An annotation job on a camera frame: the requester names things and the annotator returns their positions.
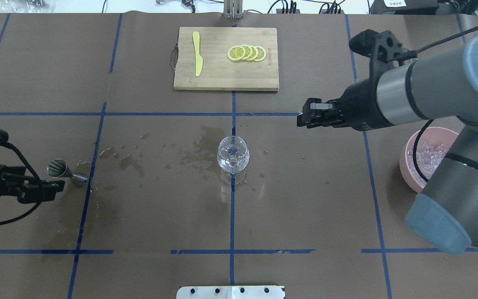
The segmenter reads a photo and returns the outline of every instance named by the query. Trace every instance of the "knife handle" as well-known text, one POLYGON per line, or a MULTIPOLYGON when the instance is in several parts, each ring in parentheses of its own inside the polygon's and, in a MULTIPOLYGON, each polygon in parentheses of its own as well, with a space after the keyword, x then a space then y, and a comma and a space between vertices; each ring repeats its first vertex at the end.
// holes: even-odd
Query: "knife handle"
POLYGON ((195 56, 200 55, 200 34, 193 32, 193 44, 195 45, 195 56))

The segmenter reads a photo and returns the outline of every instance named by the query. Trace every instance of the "lemon slice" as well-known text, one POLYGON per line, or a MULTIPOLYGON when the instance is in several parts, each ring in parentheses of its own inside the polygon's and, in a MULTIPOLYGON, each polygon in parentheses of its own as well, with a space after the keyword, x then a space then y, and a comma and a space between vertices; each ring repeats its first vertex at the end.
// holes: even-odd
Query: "lemon slice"
POLYGON ((254 52, 254 47, 252 47, 251 45, 241 45, 241 47, 243 47, 246 51, 246 54, 243 58, 241 58, 241 60, 247 60, 252 56, 252 53, 254 52))
POLYGON ((243 58, 243 60, 246 60, 246 61, 252 61, 254 59, 256 59, 256 57, 258 57, 258 49, 257 49, 257 46, 250 46, 252 48, 252 54, 248 57, 248 58, 243 58))
POLYGON ((265 50, 265 48, 261 46, 256 46, 256 51, 258 52, 258 55, 254 59, 254 61, 262 61, 263 59, 265 59, 265 57, 267 57, 267 51, 265 50))
POLYGON ((243 46, 233 46, 228 50, 228 59, 239 61, 245 57, 246 49, 243 46))

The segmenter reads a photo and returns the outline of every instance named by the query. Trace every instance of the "metal bracket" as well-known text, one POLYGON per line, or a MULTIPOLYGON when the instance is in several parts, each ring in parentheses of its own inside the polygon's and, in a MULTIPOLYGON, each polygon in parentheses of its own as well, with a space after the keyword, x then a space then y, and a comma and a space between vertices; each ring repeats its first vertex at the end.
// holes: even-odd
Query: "metal bracket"
POLYGON ((285 299, 284 286, 181 287, 176 299, 285 299))
POLYGON ((243 19, 243 0, 224 0, 225 19, 243 19))

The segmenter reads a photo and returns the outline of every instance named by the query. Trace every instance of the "table surface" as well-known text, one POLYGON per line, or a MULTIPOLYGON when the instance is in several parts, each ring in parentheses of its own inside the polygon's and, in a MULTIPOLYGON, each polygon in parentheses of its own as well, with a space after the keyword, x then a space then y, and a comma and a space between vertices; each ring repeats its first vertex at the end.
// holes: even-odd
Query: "table surface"
MULTIPOLYGON (((295 124, 308 97, 337 98, 368 76, 350 36, 390 29, 417 49, 476 25, 465 15, 0 14, 0 128, 42 178, 55 158, 92 178, 0 227, 0 298, 174 298, 180 286, 229 284, 302 299, 478 297, 477 250, 452 257, 404 224, 416 194, 398 157, 422 123, 365 134, 295 124), (151 30, 164 23, 174 25, 151 30), (175 91, 179 27, 232 25, 278 29, 280 91, 175 91), (216 161, 231 134, 251 155, 235 187, 216 161)), ((0 163, 21 164, 4 148, 0 163)), ((0 220, 29 208, 1 198, 0 220)))

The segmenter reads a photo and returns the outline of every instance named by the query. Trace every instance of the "gray robot arm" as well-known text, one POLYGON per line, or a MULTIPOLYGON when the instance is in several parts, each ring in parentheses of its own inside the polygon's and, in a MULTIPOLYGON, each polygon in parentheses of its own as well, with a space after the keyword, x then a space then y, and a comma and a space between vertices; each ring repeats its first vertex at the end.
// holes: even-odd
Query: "gray robot arm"
POLYGON ((397 68, 389 63, 402 61, 396 57, 406 49, 390 32, 375 39, 370 55, 365 55, 371 59, 370 78, 350 85, 336 100, 308 99, 298 126, 372 130, 457 116, 466 126, 405 220, 412 231, 445 252, 459 255, 468 246, 478 247, 478 37, 397 68), (380 44, 381 39, 390 42, 380 44), (384 57, 385 52, 391 57, 384 57), (378 64, 389 70, 374 73, 378 64))

